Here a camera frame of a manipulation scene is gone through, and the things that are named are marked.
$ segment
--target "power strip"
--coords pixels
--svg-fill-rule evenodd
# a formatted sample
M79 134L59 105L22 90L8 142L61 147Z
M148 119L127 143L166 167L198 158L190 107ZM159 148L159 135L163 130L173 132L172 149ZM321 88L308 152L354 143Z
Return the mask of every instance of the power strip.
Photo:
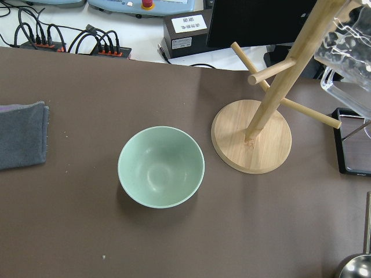
M38 50L42 51L49 51L49 52L64 52L63 51L63 45L61 42L53 42L53 45L36 45ZM22 43L19 48L23 49L35 49L29 42ZM91 56L100 56L100 57L111 57L111 58L124 58L124 59L130 59L130 54L132 52L132 49L129 47L120 47L120 54L117 54L117 52L111 53L110 51L98 51L98 48L94 48L94 51L92 52Z
M111 58L124 58L124 59L130 59L132 49L129 47L120 47L120 54L117 54L117 52L111 53L110 51L101 51L99 52L98 48L94 48L94 51L92 53L92 56L101 56L101 57L111 57Z
M49 52L64 52L63 45L61 42L53 42L52 45L35 45L38 50L49 51ZM35 49L29 42L22 43L19 48L24 49Z

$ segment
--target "ceramic bowl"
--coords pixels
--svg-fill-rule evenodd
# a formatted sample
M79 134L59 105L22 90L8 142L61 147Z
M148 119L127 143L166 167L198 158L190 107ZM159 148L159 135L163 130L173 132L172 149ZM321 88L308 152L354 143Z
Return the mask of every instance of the ceramic bowl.
M122 148L118 176L136 202L158 209L188 200L199 188L205 160L196 141L169 126L135 134Z

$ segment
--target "electronic equipment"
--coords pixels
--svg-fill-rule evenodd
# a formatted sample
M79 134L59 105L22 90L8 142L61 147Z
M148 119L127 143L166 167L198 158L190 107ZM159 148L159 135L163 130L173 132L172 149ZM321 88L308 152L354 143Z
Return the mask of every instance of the electronic equipment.
M24 2L30 5L32 5L33 3L38 3L38 4L63 5L65 7L76 7L85 4L86 0L26 0Z
M229 47L237 42L244 47L293 43L315 3L316 0L214 0L207 44ZM275 55L275 59L282 61L287 53L283 51L282 58Z
M203 9L208 10L214 7L214 0L203 0Z
M167 16L191 12L195 0L88 0L88 3L100 10L145 16Z
M170 58L177 58L220 49L206 45L211 15L212 11L206 9L165 16L163 35L167 55Z

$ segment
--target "cable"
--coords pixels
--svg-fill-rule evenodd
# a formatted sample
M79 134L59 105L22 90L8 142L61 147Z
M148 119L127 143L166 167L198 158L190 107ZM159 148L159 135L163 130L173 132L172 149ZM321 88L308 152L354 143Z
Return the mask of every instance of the cable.
M168 57L166 56L166 53L164 51L164 49L162 48L162 46L160 44L157 45L158 46L158 50L162 56L162 58L168 63L168 64L171 64ZM209 65L209 64L203 64L203 63L200 63L200 64L193 64L191 65L191 67L197 67L197 66L205 66L205 67L209 67L209 68L215 68L213 67L212 65Z
M32 9L35 13L39 13L37 10L35 10L33 7L30 7L30 6L25 6L25 5L17 6L17 5L7 3L4 0L0 0L0 3L3 4L4 6L8 7L8 8L15 8L15 9L28 8L28 9Z
M34 45L36 43L34 33L32 32L31 26L26 22L23 22L22 24L18 25L16 31L14 32L14 43L13 44L17 46L18 32L21 29L22 25L26 25L28 27L28 33L31 39L31 44Z
M200 65L203 65L203 66L205 66L205 67L209 67L209 68L215 68L215 67L213 67L212 65L209 65L209 64L193 64L193 65L191 65L192 67L198 67L198 66L200 66Z
M88 36L93 36L93 35L87 33L87 34L85 34L85 35L84 35L84 36L79 40L79 42L78 42L77 45L76 45L75 54L78 54L78 53L79 53L80 44L81 44L82 41L83 41L86 37L88 37Z
M67 53L66 44L64 43L64 39L63 39L62 33L61 33L61 31L59 30L58 26L55 25L55 24L50 24L50 25L48 26L48 29L46 30L46 33L47 33L47 35L48 35L48 45L49 45L49 46L53 45L52 36L51 36L51 34L50 34L50 29L51 29L52 27L54 27L54 28L57 30L57 32L58 32L58 34L59 34L60 42L62 43L63 51L64 51L65 53Z
M74 40L71 42L71 44L70 44L70 47L68 48L68 53L70 53L71 52L71 50L72 50L72 47L73 47L73 45L75 44L75 42L84 34L84 33L87 33L86 32L86 30L82 30L75 38L74 38Z
M42 22L39 18L40 18L40 15L41 13L45 10L45 8L43 8L42 10L40 10L40 12L38 12L38 15L37 15L37 20L43 24L43 25L49 25L48 23L44 23ZM75 31L84 31L83 29L79 29L79 28L74 28L74 27L70 27L70 26L64 26L64 25L56 25L56 27L59 27L59 28L66 28L66 29L71 29L71 30L75 30Z
M113 53L115 52L115 50L114 50L114 45L113 45L113 43L112 43L112 39L111 39L110 36L108 36L108 35L109 35L110 33L114 33L114 34L116 35L116 39L117 39L117 42L118 42L117 33L116 33L115 31L113 31L113 30L109 30L109 31L107 31L107 32L104 32L104 31L101 30L101 29L96 29L96 30L99 31L99 32L102 32L103 35L102 35L102 36L100 37L100 39L97 41L96 46L93 48L93 50L91 51L90 54L93 54L94 49L97 47L98 44L100 44L100 42L104 39L105 36L106 36L107 39L108 39L108 43L109 43L109 45L110 45L110 51L111 51L111 53L113 54Z
M28 13L30 16L32 16L36 20L36 24L39 27L40 33L41 33L41 42L42 42L43 45L45 45L46 44L45 33L44 33L44 30L43 30L43 28L41 26L41 23L38 21L37 17L31 11L29 11L29 10L27 10L25 8L19 8L19 10L18 10L18 21L19 21L19 24L22 24L22 18L21 18L22 12ZM22 31L24 32L25 36L27 37L27 39L29 39L29 37L27 36L26 31L25 31L23 25L21 25L21 28L22 28Z
M96 30L97 30L97 31L100 31L100 32L102 32L102 33L104 33L104 31L101 30L101 29L96 29ZM109 33L114 33L114 34L115 34L115 40L116 40L116 52L117 52L117 54L120 54L120 53L121 53L121 50L120 50L120 43L119 43L119 40L118 40L118 35L117 35L117 33L116 33L114 30L110 30L110 31L107 32L107 34L109 34Z
M0 17L6 17L10 15L10 7L6 6L3 1L0 1L0 3L4 5L4 7L0 7L0 9L8 9L8 12L6 14L0 15Z
M4 38L2 37L1 34L0 34L0 38L2 39L2 41L3 41L6 45L11 46L11 44L7 43L7 42L4 40Z

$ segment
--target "plug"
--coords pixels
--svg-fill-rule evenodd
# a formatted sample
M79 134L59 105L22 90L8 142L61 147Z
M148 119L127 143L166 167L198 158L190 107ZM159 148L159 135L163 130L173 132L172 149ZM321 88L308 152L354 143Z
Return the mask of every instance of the plug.
M98 53L102 53L103 49L102 49L102 45L100 44L99 39L95 37L95 40L97 41Z
M95 29L95 27L91 26L90 24L88 24L86 27L85 27L86 31L90 34L90 35L93 35L93 36L96 36L98 35L98 32L97 30Z
M46 45L47 44L45 35L43 35L43 34L41 34L41 42L42 42L43 45Z
M162 48L162 46L160 44L158 44L157 46L158 46L158 51L160 52L161 56L163 57L165 55L164 49Z
M112 43L110 43L110 52L112 55L115 54L114 45Z
M41 38L40 38L39 34L36 35L36 44L37 45L41 44Z
M120 43L118 42L118 39L116 39L116 53L117 55L120 55Z
M30 33L30 39L31 39L31 42L36 43L34 34Z
M104 52L108 53L110 51L110 48L108 47L107 43L104 43Z
M48 35L48 45L49 46L52 46L53 45L52 36L50 36L50 35Z

